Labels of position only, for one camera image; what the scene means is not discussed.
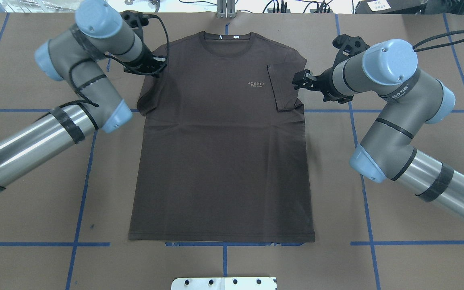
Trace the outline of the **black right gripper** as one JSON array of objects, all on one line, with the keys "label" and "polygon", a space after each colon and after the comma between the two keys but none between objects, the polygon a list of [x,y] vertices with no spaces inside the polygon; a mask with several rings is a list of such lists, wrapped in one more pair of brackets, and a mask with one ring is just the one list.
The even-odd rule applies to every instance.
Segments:
[{"label": "black right gripper", "polygon": [[295,90],[306,89],[321,92],[324,102],[338,102],[339,104],[351,102],[353,95],[342,94],[335,88],[333,71],[333,69],[327,69],[315,76],[311,70],[302,70],[294,74],[292,84]]}]

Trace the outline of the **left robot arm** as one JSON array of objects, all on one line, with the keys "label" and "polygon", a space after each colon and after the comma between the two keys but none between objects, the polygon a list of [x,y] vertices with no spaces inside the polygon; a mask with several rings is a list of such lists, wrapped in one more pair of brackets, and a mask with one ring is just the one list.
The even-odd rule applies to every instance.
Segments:
[{"label": "left robot arm", "polygon": [[104,0],[85,0],[72,23],[34,53],[38,68],[64,83],[70,99],[0,141],[0,193],[7,186],[97,131],[111,133],[131,120],[132,111],[100,64],[113,60],[126,73],[157,76],[168,56],[153,53],[144,28],[156,14],[116,11]]}]

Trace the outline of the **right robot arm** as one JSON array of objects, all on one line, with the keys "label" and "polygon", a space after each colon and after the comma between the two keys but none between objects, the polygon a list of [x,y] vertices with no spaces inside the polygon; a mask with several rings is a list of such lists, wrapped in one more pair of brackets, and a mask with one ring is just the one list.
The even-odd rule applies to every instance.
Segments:
[{"label": "right robot arm", "polygon": [[368,45],[361,37],[339,35],[333,66],[320,75],[294,74],[295,90],[319,91],[325,102],[352,101],[374,92],[385,101],[350,158],[350,166],[375,183],[392,180],[416,197],[464,220],[464,175],[418,150],[412,140],[425,124],[450,114],[456,97],[418,66],[414,46],[403,39]]}]

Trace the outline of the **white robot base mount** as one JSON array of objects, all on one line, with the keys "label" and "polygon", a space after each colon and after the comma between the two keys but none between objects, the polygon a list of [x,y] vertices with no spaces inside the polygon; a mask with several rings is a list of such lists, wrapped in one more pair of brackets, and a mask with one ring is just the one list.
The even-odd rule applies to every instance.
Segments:
[{"label": "white robot base mount", "polygon": [[172,290],[277,290],[272,277],[204,277],[176,278]]}]

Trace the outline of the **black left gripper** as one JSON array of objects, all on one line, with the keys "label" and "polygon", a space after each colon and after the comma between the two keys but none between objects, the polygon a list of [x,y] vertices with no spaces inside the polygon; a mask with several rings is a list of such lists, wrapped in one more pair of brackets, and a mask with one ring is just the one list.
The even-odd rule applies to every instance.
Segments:
[{"label": "black left gripper", "polygon": [[162,71],[166,68],[167,56],[151,55],[151,58],[146,56],[141,57],[137,61],[125,63],[123,71],[125,73],[141,75],[144,77],[159,78]]}]

